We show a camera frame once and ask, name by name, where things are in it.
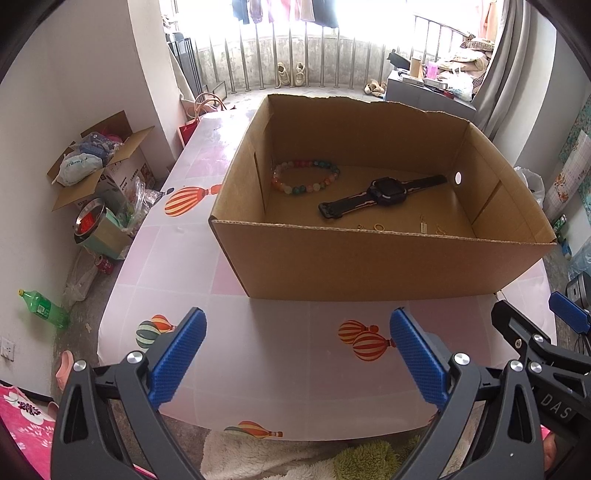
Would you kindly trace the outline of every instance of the metal screw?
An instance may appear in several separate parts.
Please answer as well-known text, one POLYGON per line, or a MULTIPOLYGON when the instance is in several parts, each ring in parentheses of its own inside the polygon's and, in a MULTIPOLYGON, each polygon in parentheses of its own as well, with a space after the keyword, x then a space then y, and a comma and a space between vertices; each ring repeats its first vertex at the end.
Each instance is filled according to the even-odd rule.
POLYGON ((140 363, 144 358, 144 354, 142 352, 131 352, 128 356, 127 356, 127 361, 130 364, 138 364, 140 363))
POLYGON ((455 361, 455 363, 457 363, 458 365, 467 365, 470 363, 470 357, 467 356, 465 353, 456 353, 453 356, 453 360, 455 361))
POLYGON ((509 366, 516 372, 521 372, 523 370, 523 364, 519 360, 511 360, 509 366))
POLYGON ((532 362, 530 363, 530 370, 535 374, 539 374, 542 371, 542 366, 538 362, 532 362))
POLYGON ((74 372, 82 372, 86 368, 86 361, 78 360, 72 368, 74 372))

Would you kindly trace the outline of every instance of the green plastic bottle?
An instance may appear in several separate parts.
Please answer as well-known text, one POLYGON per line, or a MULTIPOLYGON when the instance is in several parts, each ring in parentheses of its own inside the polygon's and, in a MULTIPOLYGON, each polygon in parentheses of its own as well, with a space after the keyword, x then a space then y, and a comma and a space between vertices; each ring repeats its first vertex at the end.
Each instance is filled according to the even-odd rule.
POLYGON ((39 292, 19 290, 18 294, 27 304, 29 312, 34 313, 43 320, 52 323, 60 329, 70 326, 70 316, 63 308, 58 307, 39 292))

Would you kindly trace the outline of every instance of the open cardboard box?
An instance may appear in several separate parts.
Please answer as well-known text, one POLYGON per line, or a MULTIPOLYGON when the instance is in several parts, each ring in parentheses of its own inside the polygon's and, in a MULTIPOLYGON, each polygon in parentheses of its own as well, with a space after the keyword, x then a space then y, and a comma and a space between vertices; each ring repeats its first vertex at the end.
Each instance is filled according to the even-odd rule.
MULTIPOLYGON (((325 176, 326 170, 295 168, 282 181, 293 186, 325 176)), ((399 103, 281 94, 265 98, 254 115, 210 225, 246 293, 280 300, 494 293, 555 241, 531 192, 468 121, 399 103), (341 175, 312 194, 272 189, 274 166, 293 160, 328 160, 341 175), (448 183, 400 205, 338 220, 318 211, 320 202, 362 192, 373 179, 435 174, 448 183), (385 231, 375 231, 376 223, 385 231)))
MULTIPOLYGON (((139 148, 140 143, 148 136, 154 127, 144 128, 133 133, 124 111, 93 125, 80 134, 83 138, 91 132, 107 132, 117 135, 124 141, 123 146, 115 152, 109 164, 88 175, 75 185, 63 187, 53 206, 53 210, 75 203, 82 208, 90 200, 101 197, 108 208, 116 212, 125 201, 124 194, 127 186, 136 176, 145 182, 148 188, 154 185, 154 175, 148 166, 144 154, 139 148)), ((47 172, 52 180, 60 171, 64 155, 72 152, 66 148, 47 172)))

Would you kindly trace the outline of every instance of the beaded bracelet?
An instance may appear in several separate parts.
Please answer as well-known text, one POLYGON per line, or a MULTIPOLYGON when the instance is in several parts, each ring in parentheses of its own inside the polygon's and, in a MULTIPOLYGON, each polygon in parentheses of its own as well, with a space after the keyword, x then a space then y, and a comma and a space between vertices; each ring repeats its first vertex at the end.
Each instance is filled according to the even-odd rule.
POLYGON ((324 160, 296 160, 296 161, 289 161, 283 162, 280 165, 275 167, 273 171, 273 179, 271 180, 271 184, 273 187, 280 192, 285 192, 286 194, 293 194, 299 195, 301 193, 312 193, 318 192, 319 190, 324 190, 328 185, 333 183, 337 178, 339 178, 340 170, 336 165, 333 165, 329 161, 324 160), (298 187, 290 187, 289 185, 281 182, 281 172, 287 170, 288 168, 304 168, 304 167, 318 167, 318 168, 325 168, 326 170, 330 170, 330 175, 328 175, 323 181, 318 183, 313 183, 311 185, 300 185, 298 187))

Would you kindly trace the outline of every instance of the smartwatch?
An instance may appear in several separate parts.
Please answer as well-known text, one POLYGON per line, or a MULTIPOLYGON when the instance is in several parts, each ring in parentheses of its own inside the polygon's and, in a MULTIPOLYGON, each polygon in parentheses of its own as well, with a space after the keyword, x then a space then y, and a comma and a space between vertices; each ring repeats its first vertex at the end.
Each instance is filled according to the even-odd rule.
POLYGON ((350 197, 324 202, 318 209, 324 218, 341 218, 345 213, 353 212, 372 205, 390 206, 402 203, 409 193, 446 183, 443 175, 435 175, 424 179, 399 181, 392 177, 374 180, 367 191, 350 197))

